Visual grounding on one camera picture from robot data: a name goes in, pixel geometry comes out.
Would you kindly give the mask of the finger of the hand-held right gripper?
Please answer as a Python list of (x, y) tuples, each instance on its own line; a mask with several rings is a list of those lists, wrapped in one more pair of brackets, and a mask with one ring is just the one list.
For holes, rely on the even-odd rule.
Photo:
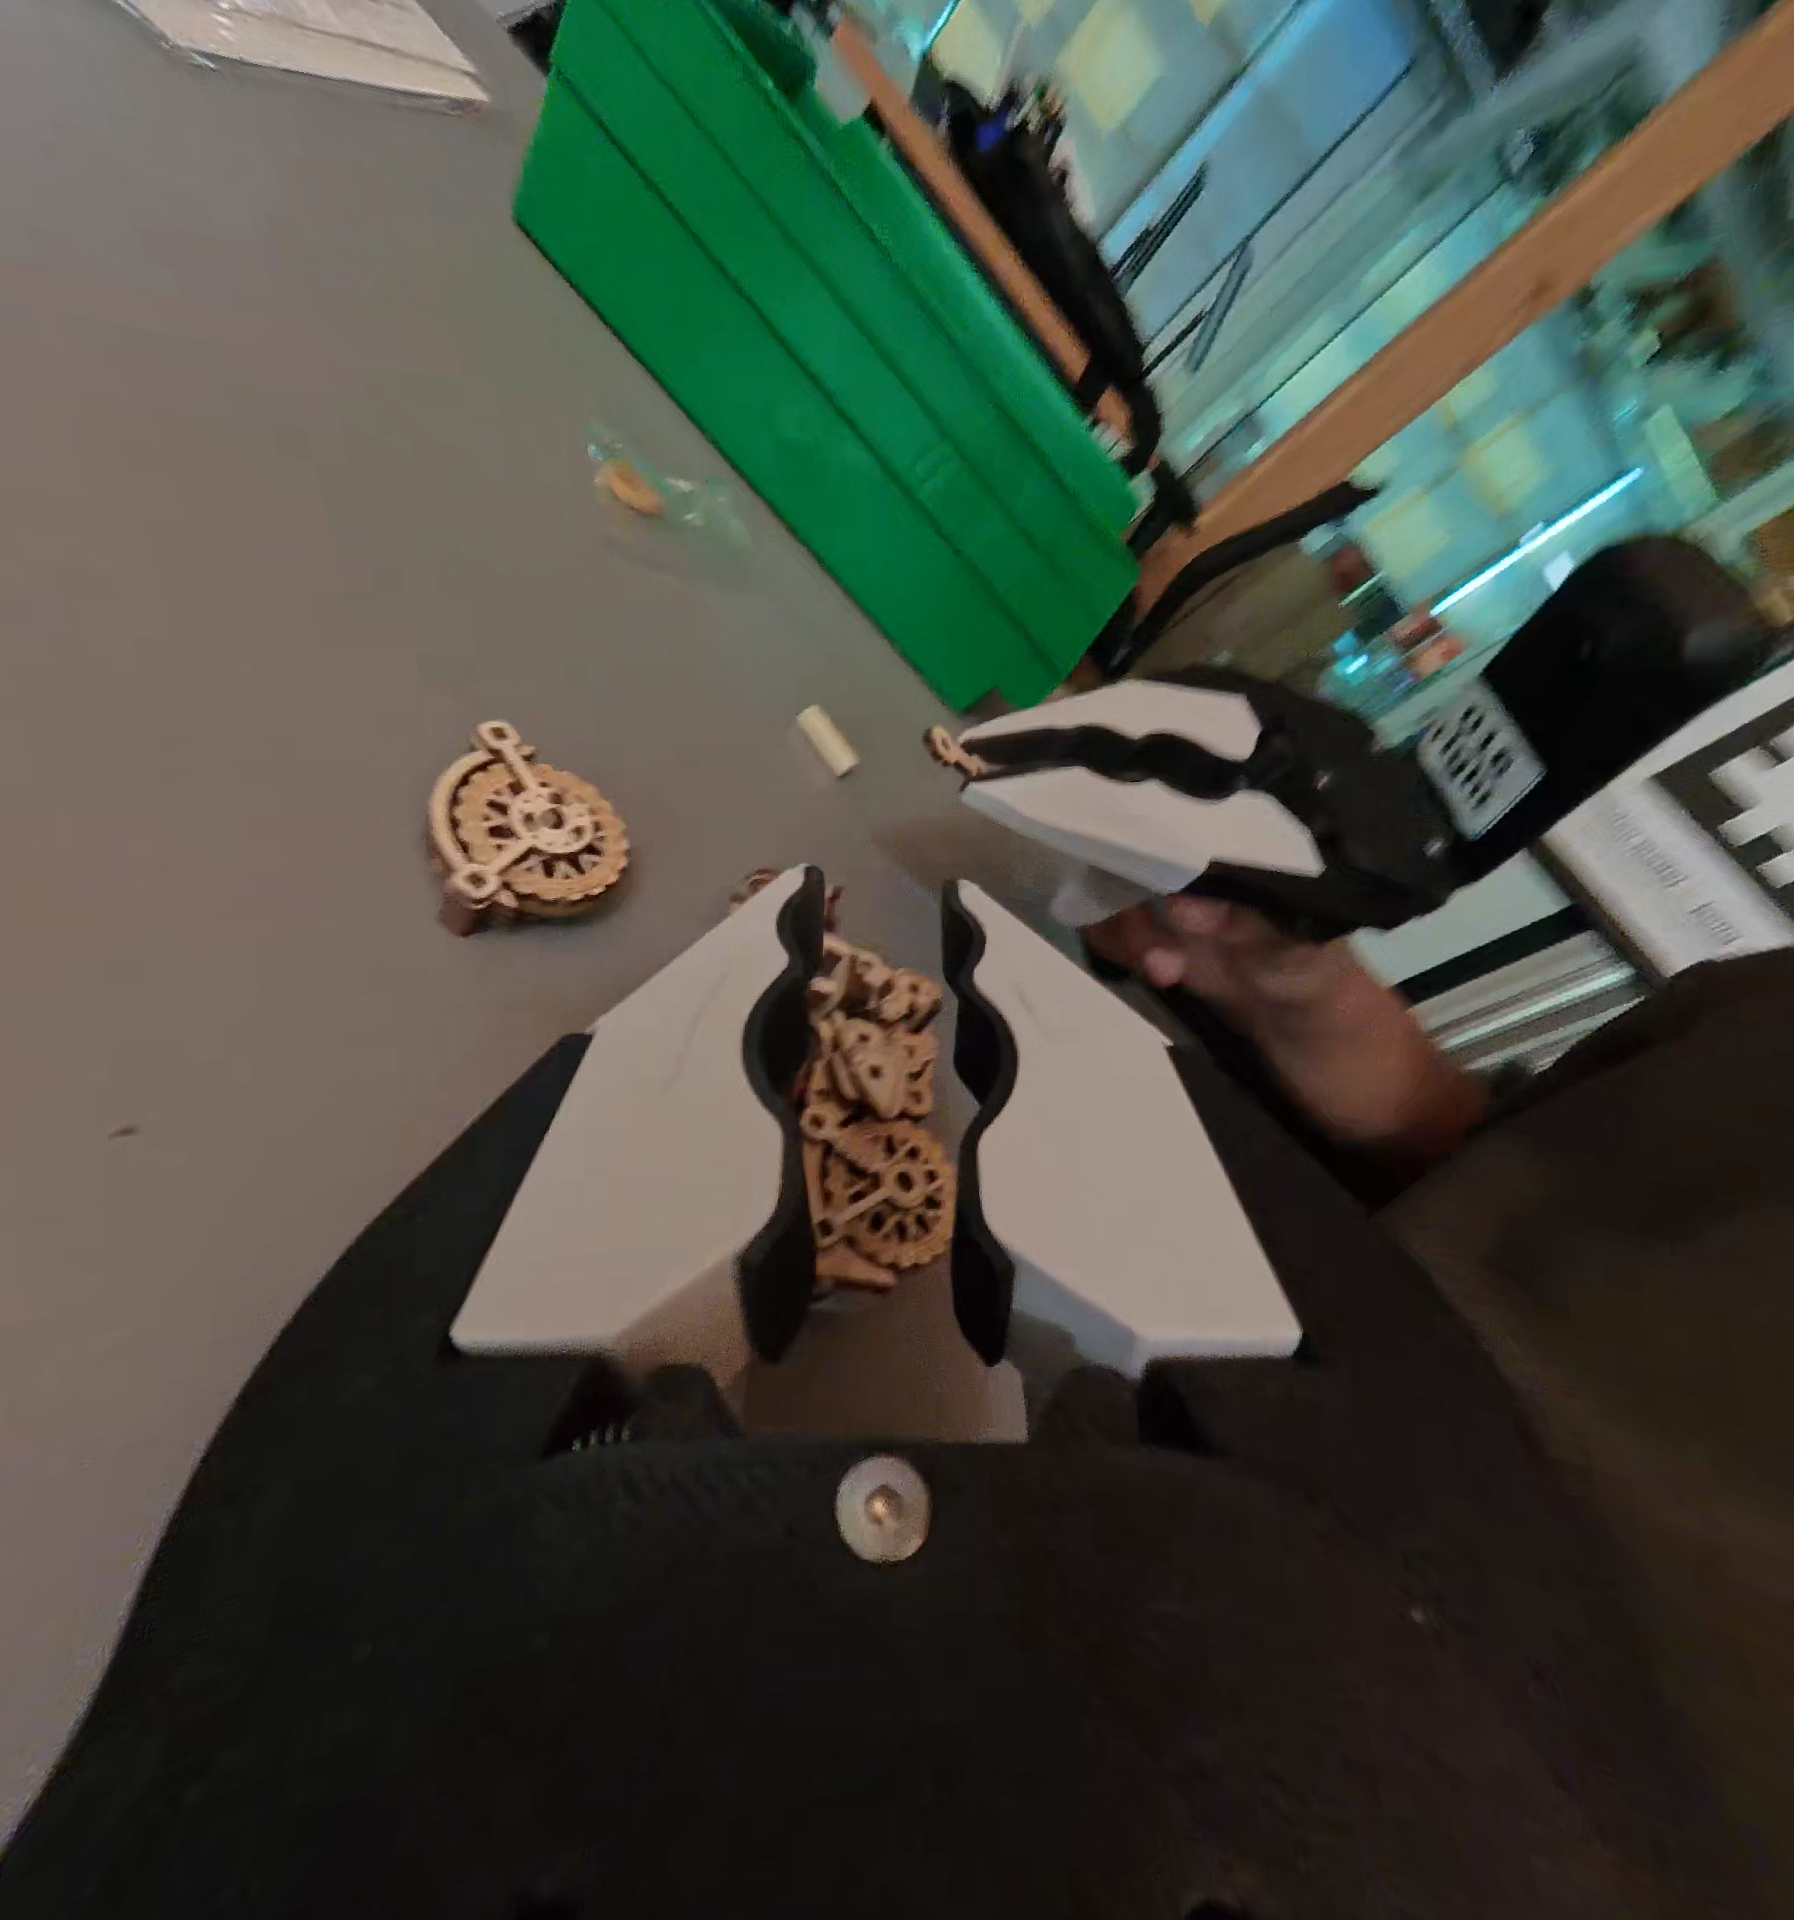
[(1193, 800), (1153, 780), (1125, 784), (1063, 768), (972, 780), (960, 800), (1060, 857), (1049, 915), (1063, 926), (1173, 897), (1214, 866), (1246, 876), (1324, 876), (1306, 825), (1258, 792)]
[(1265, 721), (1248, 695), (1121, 682), (982, 721), (960, 743), (1015, 773), (1081, 772), (1121, 782), (1228, 782), (1258, 753)]

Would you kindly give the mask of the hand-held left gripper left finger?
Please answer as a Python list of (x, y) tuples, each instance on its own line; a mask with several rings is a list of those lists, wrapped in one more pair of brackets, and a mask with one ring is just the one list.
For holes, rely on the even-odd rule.
[(467, 1356), (776, 1363), (813, 1303), (794, 1088), (827, 887), (725, 915), (599, 1018), (449, 1329)]

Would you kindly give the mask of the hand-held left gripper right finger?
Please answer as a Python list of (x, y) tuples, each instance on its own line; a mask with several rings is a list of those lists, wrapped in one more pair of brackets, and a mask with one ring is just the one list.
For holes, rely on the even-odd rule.
[(1299, 1322), (1171, 1041), (976, 882), (942, 890), (958, 1140), (952, 1305), (987, 1366), (1018, 1318), (1085, 1363), (1286, 1359)]

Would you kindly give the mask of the wooden gear mechanism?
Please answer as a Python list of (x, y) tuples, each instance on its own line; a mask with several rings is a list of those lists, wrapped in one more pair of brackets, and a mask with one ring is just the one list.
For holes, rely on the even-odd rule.
[(950, 1255), (955, 1155), (934, 1130), (944, 988), (827, 929), (794, 1088), (814, 1294), (883, 1296)]

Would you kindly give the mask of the grey desk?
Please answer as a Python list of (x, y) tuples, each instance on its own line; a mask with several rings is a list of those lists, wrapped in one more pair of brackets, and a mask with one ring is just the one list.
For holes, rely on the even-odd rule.
[[(0, 5), (0, 1846), (242, 1383), (550, 1044), (757, 868), (915, 967), (942, 873), (1009, 887), (753, 494), (730, 567), (599, 507), (594, 421), (730, 470), (512, 219), (540, 78), (435, 11), (488, 106)], [(621, 814), (584, 918), (442, 925), (481, 721)]]

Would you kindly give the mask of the person's right hand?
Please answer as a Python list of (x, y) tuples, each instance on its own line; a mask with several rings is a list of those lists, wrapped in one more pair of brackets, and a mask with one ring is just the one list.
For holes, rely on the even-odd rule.
[(1426, 1038), (1348, 941), (1308, 943), (1251, 909), (1178, 896), (1090, 925), (1083, 943), (1151, 990), (1213, 1005), (1338, 1148), (1419, 1167), (1488, 1116), (1488, 1086)]

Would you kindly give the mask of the round wooden gear assembly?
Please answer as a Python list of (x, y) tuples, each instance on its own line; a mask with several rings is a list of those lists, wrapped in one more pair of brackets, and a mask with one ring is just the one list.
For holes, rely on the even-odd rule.
[(425, 837), (441, 921), (458, 937), (488, 925), (569, 923), (621, 887), (627, 829), (584, 777), (549, 766), (499, 719), (430, 785)]

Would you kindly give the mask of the green plastic bin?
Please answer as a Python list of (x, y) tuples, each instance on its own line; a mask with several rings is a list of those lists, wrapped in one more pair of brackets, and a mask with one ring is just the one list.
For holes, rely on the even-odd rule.
[(949, 707), (1125, 608), (1122, 464), (769, 5), (565, 5), (516, 220)]

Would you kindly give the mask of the black office chair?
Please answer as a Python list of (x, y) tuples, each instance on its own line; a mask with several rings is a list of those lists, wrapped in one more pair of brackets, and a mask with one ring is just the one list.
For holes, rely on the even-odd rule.
[(1191, 523), (1198, 507), (1178, 474), (1156, 464), (1165, 421), (1125, 296), (1077, 216), (1067, 103), (1047, 83), (1007, 83), (987, 97), (944, 74), (937, 120), (978, 202), (1085, 352), (1077, 401), (1125, 404), (1122, 466), (1132, 479), (1150, 480), (1132, 545), (1148, 555), (1173, 527)]

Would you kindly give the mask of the small clear plastic bag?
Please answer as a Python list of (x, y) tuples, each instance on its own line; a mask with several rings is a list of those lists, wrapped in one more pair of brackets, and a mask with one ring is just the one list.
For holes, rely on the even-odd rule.
[(597, 421), (586, 453), (599, 507), (636, 540), (667, 555), (689, 548), (718, 567), (751, 556), (754, 542), (725, 479), (674, 474)]

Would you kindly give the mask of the light wooden panel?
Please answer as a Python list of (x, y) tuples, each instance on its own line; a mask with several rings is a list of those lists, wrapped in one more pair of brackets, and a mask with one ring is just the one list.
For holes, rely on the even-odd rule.
[(1476, 270), (1227, 483), (1143, 560), (1146, 614), (1204, 550), (1348, 480), (1454, 384), (1585, 289), (1629, 244), (1794, 114), (1794, 2), (1775, 5), (1676, 88)]

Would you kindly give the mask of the person's leg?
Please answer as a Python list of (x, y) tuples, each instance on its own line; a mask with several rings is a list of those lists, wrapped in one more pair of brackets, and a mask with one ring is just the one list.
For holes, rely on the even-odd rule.
[(1741, 1911), (1794, 1915), (1794, 948), (1607, 1021), (1389, 1222), (1597, 1513)]

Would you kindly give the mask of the clear plastic sheets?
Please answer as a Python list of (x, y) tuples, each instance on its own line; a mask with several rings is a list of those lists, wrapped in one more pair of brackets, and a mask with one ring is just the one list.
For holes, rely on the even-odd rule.
[(476, 65), (416, 2), (118, 2), (172, 55), (430, 108), (490, 103)]

